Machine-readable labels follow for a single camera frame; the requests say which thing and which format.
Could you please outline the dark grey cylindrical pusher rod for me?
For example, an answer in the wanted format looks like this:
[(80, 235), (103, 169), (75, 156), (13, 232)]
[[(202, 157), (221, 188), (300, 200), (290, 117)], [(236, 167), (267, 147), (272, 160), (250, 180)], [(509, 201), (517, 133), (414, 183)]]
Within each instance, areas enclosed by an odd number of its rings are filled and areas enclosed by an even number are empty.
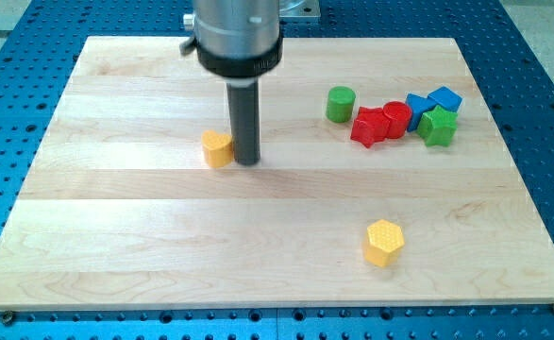
[(259, 83), (227, 84), (227, 101), (234, 160), (254, 165), (260, 160)]

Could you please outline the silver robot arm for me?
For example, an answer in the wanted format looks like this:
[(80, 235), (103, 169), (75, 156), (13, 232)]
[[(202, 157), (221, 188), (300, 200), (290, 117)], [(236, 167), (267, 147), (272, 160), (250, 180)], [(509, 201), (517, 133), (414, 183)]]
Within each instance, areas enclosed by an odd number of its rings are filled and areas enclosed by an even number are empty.
[(226, 83), (234, 160), (256, 164), (260, 160), (259, 78), (282, 58), (278, 0), (193, 0), (193, 13), (184, 18), (184, 24), (192, 34), (180, 44), (180, 54), (194, 52), (204, 69)]

